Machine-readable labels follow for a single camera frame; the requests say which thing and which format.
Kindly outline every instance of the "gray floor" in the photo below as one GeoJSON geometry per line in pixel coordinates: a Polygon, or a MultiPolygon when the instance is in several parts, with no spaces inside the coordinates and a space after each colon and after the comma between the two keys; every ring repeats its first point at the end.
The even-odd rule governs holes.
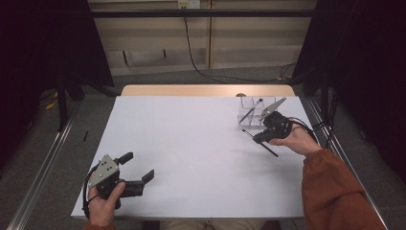
{"type": "MultiPolygon", "coordinates": [[[[278,76],[280,68],[222,69],[205,73],[264,81],[272,80],[278,76]]],[[[130,83],[218,83],[203,78],[194,71],[121,76],[115,77],[114,80],[116,87],[112,90],[117,92],[121,92],[123,87],[130,83]]],[[[249,83],[249,81],[242,80],[219,80],[228,83],[249,83]]],[[[69,100],[70,111],[77,107],[78,113],[56,162],[46,178],[44,188],[36,201],[33,212],[27,222],[23,223],[26,229],[80,229],[84,224],[83,220],[71,218],[70,214],[78,197],[82,180],[90,168],[94,153],[102,138],[114,99],[88,87],[83,87],[83,89],[86,97],[82,102],[69,100]]],[[[295,86],[294,90],[297,95],[303,95],[300,85],[295,86]]],[[[306,100],[304,99],[303,102],[309,114],[306,100]]],[[[316,123],[311,117],[310,120],[313,124],[316,123]]],[[[57,107],[50,110],[38,109],[33,126],[24,138],[19,150],[7,167],[2,170],[0,229],[7,228],[18,205],[28,192],[56,138],[57,128],[57,107]]],[[[354,122],[346,108],[340,103],[335,116],[334,133],[388,227],[390,229],[404,229],[406,226],[405,185],[381,160],[373,143],[369,143],[361,137],[358,124],[354,122]]],[[[138,222],[116,221],[116,224],[120,229],[140,229],[138,222]]],[[[305,229],[305,227],[301,219],[282,220],[282,229],[305,229]]]]}

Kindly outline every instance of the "orange sleeve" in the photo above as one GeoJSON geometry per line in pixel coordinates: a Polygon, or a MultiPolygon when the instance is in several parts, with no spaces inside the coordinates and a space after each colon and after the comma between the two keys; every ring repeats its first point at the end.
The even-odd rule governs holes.
{"type": "Polygon", "coordinates": [[[90,221],[87,221],[83,227],[83,230],[117,230],[114,226],[98,227],[90,224],[90,221]]]}
{"type": "Polygon", "coordinates": [[[304,160],[302,196],[307,230],[385,229],[355,176],[328,149],[304,160]]]}

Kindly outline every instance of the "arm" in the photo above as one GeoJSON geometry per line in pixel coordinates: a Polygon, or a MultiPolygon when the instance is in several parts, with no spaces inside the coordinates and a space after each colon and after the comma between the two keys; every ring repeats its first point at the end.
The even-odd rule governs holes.
{"type": "Polygon", "coordinates": [[[304,129],[293,126],[288,137],[269,143],[287,146],[306,157],[302,196],[307,230],[385,229],[347,166],[304,129]]]}

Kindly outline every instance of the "cable on floor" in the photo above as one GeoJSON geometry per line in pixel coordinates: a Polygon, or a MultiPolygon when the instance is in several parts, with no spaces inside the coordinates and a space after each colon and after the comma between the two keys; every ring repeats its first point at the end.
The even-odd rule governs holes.
{"type": "MultiPolygon", "coordinates": [[[[235,77],[229,77],[229,76],[207,75],[207,74],[204,74],[204,73],[200,72],[197,69],[196,65],[194,64],[194,60],[193,60],[193,56],[192,56],[192,49],[191,49],[191,42],[190,42],[190,39],[189,39],[188,19],[186,17],[184,17],[184,22],[185,22],[185,29],[186,29],[186,37],[187,37],[188,46],[189,46],[189,55],[191,57],[192,66],[193,66],[194,70],[197,73],[199,73],[202,77],[204,77],[206,79],[209,79],[209,80],[212,80],[212,81],[217,81],[217,82],[220,82],[220,83],[223,83],[223,84],[227,84],[227,82],[224,82],[222,80],[217,80],[216,78],[229,79],[229,80],[238,80],[238,81],[261,82],[261,83],[277,81],[277,80],[279,80],[281,78],[281,76],[279,76],[279,77],[276,77],[276,78],[274,78],[272,80],[251,80],[251,79],[235,78],[235,77]]],[[[282,68],[286,68],[286,69],[282,70],[282,68],[281,68],[281,71],[280,71],[281,75],[283,75],[290,68],[290,66],[293,66],[295,64],[296,64],[296,62],[284,65],[282,68]]]]}

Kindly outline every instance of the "transparent container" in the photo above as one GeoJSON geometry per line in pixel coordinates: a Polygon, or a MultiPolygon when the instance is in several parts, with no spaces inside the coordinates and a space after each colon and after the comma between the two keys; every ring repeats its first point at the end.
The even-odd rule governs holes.
{"type": "Polygon", "coordinates": [[[261,127],[260,114],[264,109],[260,98],[240,97],[237,121],[241,127],[261,127]]]}

